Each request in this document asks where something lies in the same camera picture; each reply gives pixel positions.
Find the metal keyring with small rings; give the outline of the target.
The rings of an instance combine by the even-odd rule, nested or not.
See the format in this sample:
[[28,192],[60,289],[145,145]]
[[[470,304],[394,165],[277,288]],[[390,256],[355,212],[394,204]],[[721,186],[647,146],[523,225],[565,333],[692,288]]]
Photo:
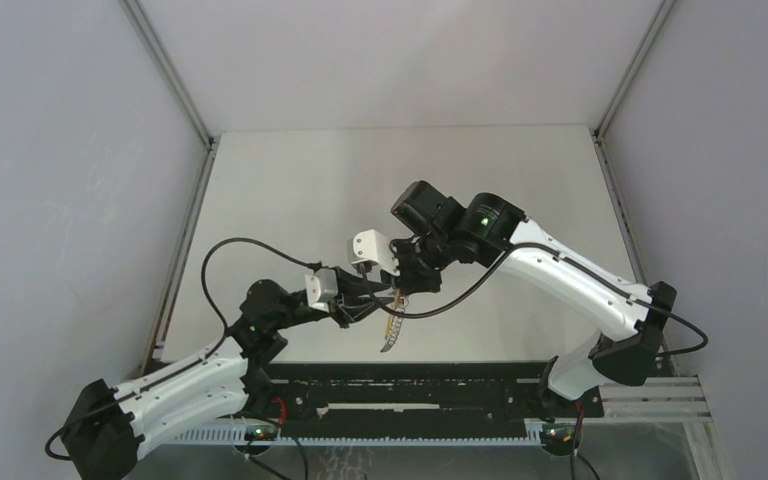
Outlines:
[[396,345],[403,324],[403,318],[401,317],[401,314],[406,311],[408,304],[409,300],[406,296],[402,295],[398,291],[394,293],[393,303],[390,308],[396,311],[397,315],[390,314],[388,316],[384,333],[384,343],[380,349],[381,353],[389,352]]

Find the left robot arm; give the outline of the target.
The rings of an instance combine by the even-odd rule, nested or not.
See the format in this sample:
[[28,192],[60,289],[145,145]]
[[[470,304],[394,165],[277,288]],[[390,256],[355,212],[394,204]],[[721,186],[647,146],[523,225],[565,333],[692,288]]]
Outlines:
[[287,345],[281,330],[326,318],[346,328],[375,310],[370,292],[392,283],[381,273],[365,285],[339,267],[318,270],[296,292],[273,280],[253,283],[217,343],[115,387],[102,379],[85,386],[58,435],[70,461],[83,479],[122,479],[183,432],[240,412],[265,414],[275,397],[265,367]]

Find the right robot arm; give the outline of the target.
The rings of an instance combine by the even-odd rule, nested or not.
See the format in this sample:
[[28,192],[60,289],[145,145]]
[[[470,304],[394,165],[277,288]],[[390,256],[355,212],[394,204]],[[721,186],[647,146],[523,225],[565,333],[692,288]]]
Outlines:
[[479,193],[463,206],[419,180],[391,213],[413,234],[391,243],[398,260],[393,283],[404,294],[437,292],[446,267],[478,263],[487,269],[482,282],[499,271],[517,276],[596,328],[594,336],[551,360],[544,371],[537,393],[547,414],[565,415],[585,392],[605,383],[640,386],[647,380],[676,297],[670,285],[647,286],[612,274],[492,193]]

